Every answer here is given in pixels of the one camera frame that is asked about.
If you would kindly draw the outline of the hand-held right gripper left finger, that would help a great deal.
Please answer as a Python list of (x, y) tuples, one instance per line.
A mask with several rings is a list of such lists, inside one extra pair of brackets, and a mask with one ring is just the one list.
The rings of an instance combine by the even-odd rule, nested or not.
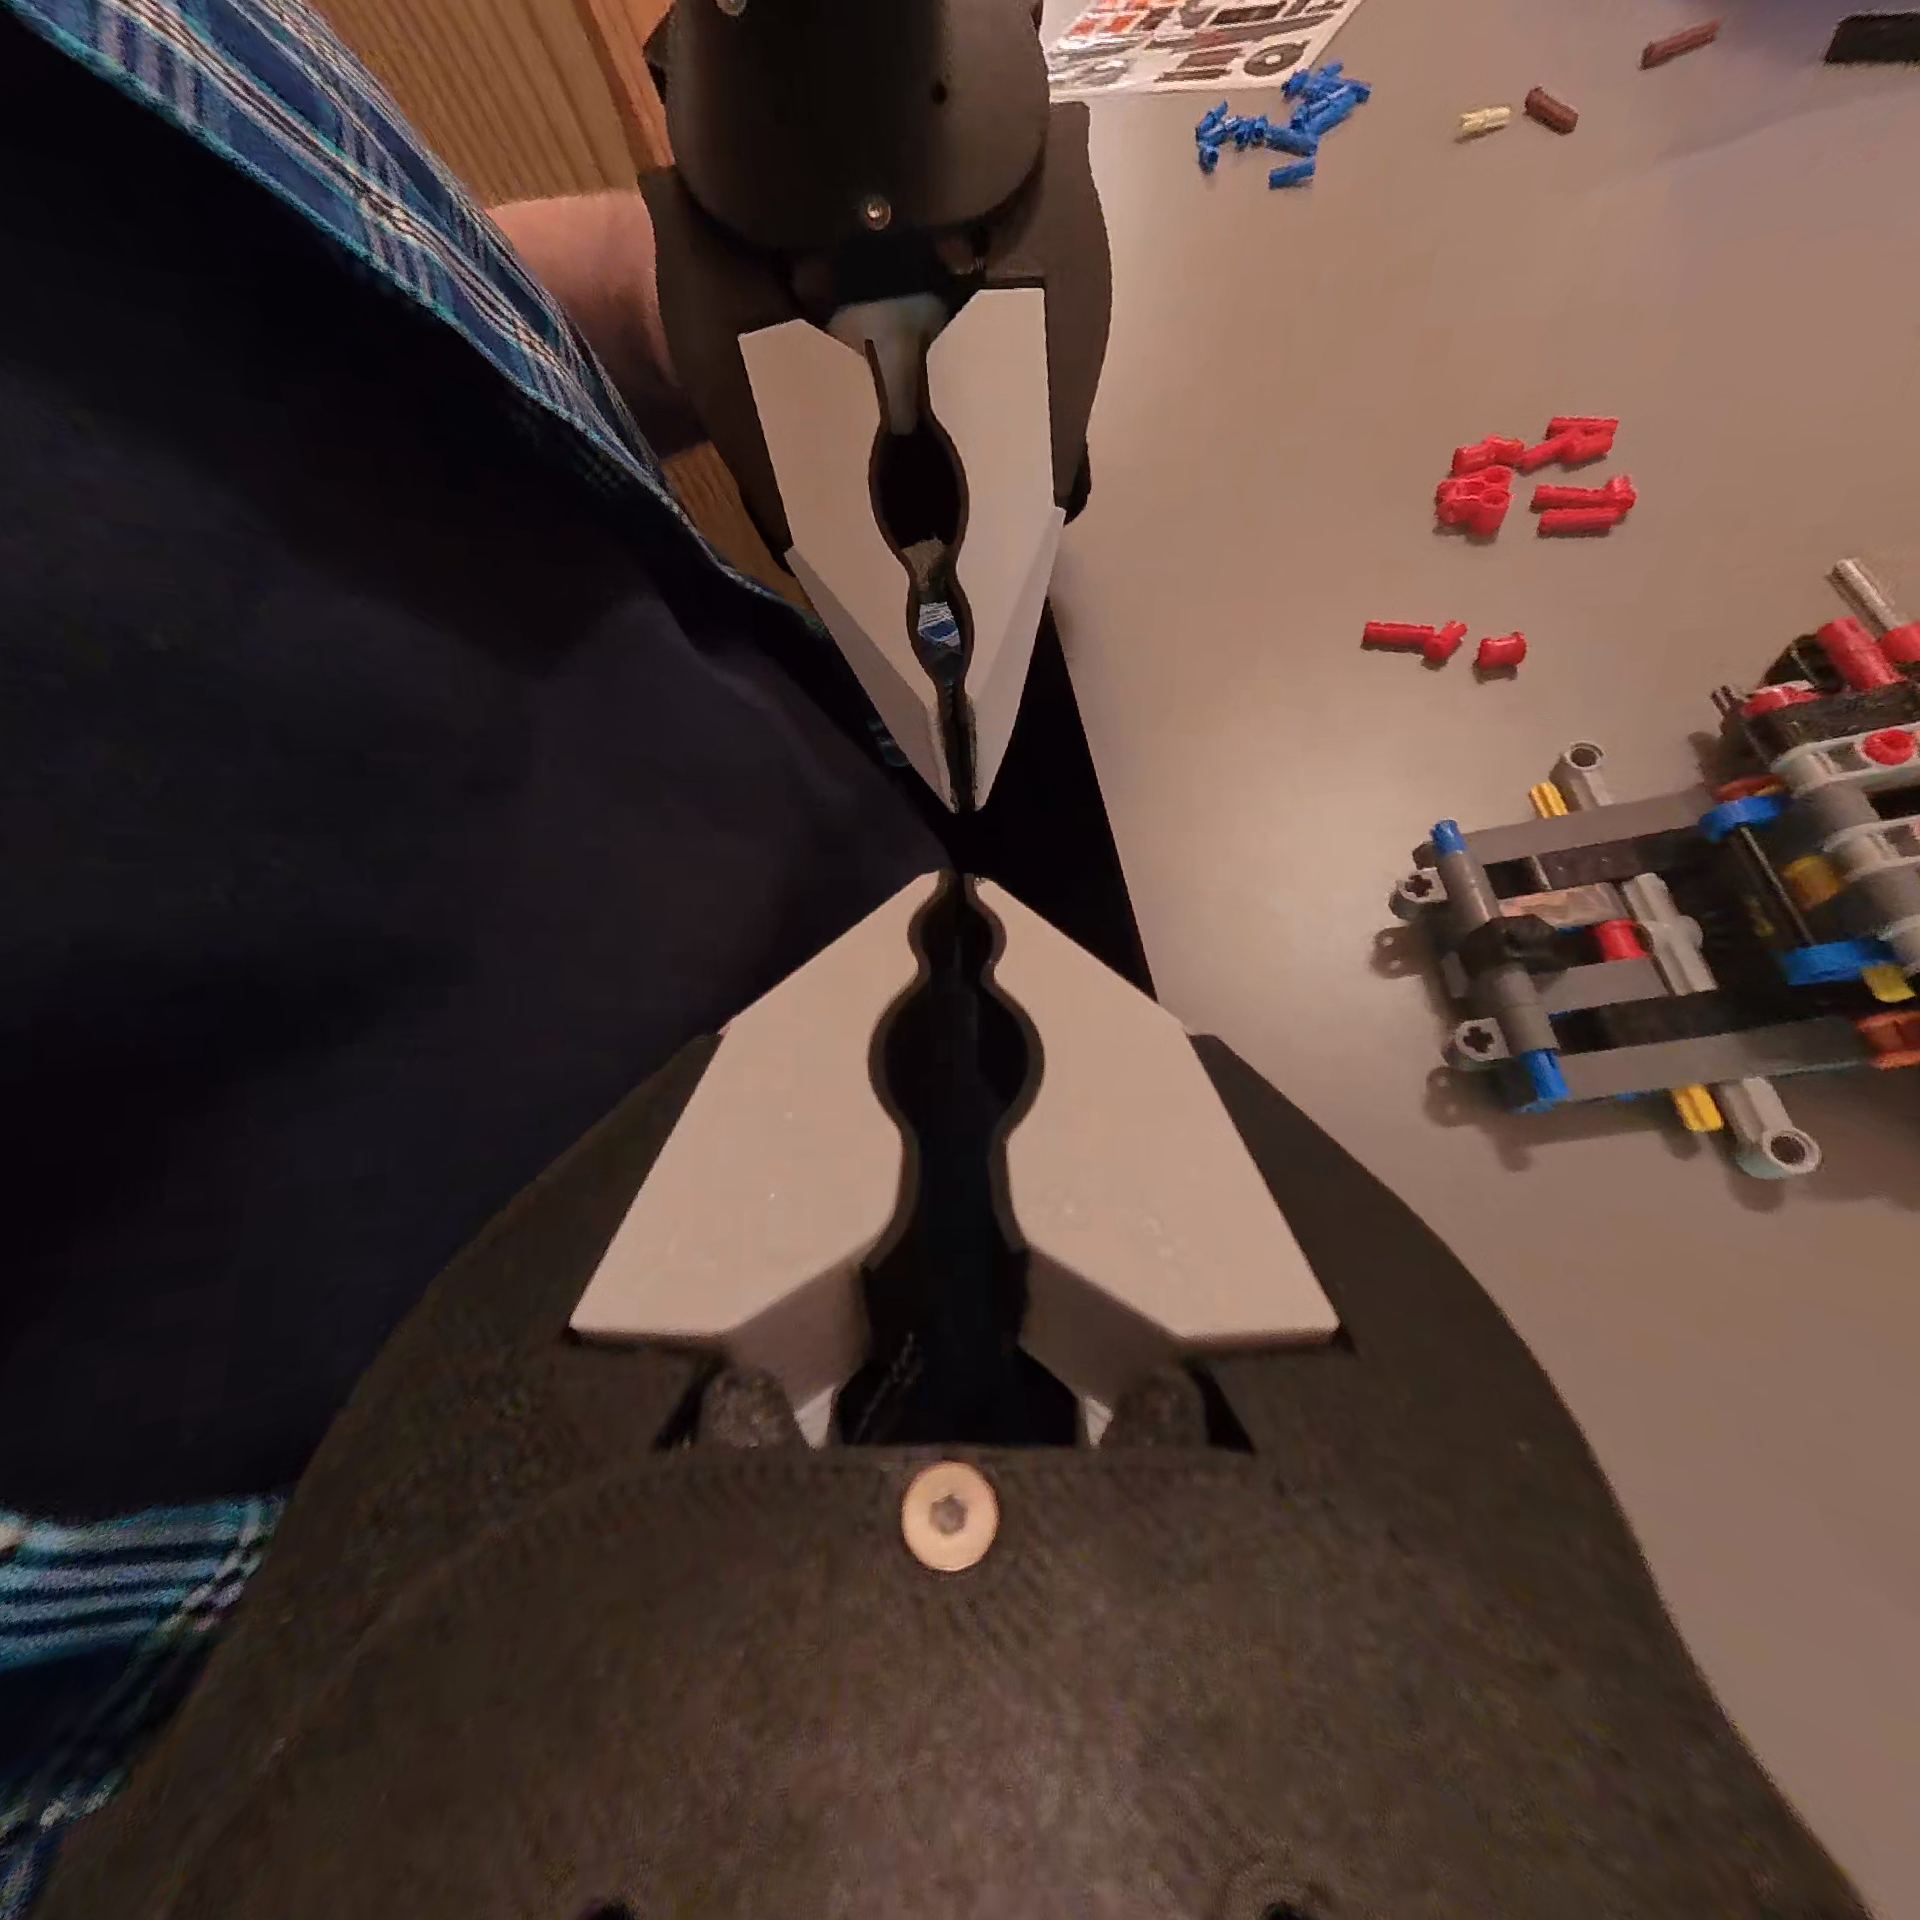
[(950, 872), (909, 881), (721, 1028), (566, 1331), (775, 1378), (805, 1444), (870, 1343), (861, 1266), (896, 1226), (907, 1139), (887, 1025), (930, 976)]

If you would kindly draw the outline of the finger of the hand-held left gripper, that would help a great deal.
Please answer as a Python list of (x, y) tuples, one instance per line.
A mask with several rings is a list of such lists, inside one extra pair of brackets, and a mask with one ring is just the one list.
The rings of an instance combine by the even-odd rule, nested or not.
[(950, 587), (963, 665), (950, 692), (953, 810), (979, 810), (1010, 750), (1057, 559), (1046, 305), (1038, 287), (987, 288), (926, 354), (930, 423), (958, 476)]
[(781, 502), (784, 561), (901, 755), (953, 810), (942, 700), (917, 652), (918, 596), (872, 505), (887, 427), (872, 362), (806, 321), (735, 344)]

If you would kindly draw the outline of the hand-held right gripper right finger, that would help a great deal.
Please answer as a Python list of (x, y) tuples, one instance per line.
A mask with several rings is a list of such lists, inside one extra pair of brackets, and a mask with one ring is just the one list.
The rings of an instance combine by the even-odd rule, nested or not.
[(994, 881), (963, 899), (979, 990), (1021, 1042), (998, 1206), (1018, 1351), (1064, 1392), (1064, 1442), (1096, 1447), (1162, 1368), (1330, 1345), (1338, 1314), (1193, 1033)]

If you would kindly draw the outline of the lego car chassis model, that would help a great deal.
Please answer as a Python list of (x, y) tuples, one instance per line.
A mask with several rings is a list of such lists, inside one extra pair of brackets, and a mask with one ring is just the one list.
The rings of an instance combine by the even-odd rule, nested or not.
[(1389, 906), (1447, 1066), (1513, 1114), (1663, 1099), (1742, 1172), (1814, 1172), (1782, 1081), (1917, 1066), (1917, 638), (1858, 559), (1841, 616), (1713, 690), (1704, 785), (1616, 801), (1574, 742), (1510, 825), (1438, 824)]

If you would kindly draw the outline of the person's left forearm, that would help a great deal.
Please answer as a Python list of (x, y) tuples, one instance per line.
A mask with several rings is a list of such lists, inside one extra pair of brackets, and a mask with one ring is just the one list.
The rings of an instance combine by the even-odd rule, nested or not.
[(488, 219), (566, 312), (655, 454), (669, 459), (703, 444), (665, 339), (642, 192), (523, 200), (490, 207)]

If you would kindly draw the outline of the lego sticker sheet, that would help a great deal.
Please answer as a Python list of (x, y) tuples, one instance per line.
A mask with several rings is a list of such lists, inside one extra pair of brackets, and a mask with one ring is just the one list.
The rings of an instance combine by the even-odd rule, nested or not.
[(1043, 6), (1055, 104), (1153, 91), (1272, 90), (1325, 60), (1360, 2)]

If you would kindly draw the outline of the pile of blue lego pins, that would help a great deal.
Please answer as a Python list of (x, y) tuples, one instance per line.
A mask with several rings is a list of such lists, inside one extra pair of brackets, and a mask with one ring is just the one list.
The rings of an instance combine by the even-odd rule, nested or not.
[(1307, 187), (1325, 139), (1370, 97), (1370, 83), (1357, 81), (1341, 63), (1325, 63), (1293, 73), (1281, 88), (1281, 107), (1272, 112), (1237, 112), (1232, 104), (1216, 104), (1193, 127), (1195, 169), (1214, 177), (1223, 158), (1254, 154), (1270, 158), (1265, 190)]

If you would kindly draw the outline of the pile of red lego connectors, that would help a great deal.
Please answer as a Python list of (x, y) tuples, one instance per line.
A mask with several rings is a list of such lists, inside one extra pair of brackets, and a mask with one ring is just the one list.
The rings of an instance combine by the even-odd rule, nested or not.
[(1549, 417), (1537, 439), (1488, 434), (1451, 448), (1431, 494), (1438, 534), (1494, 542), (1521, 502), (1537, 537), (1601, 537), (1635, 510), (1625, 471), (1591, 479), (1616, 454), (1616, 417)]

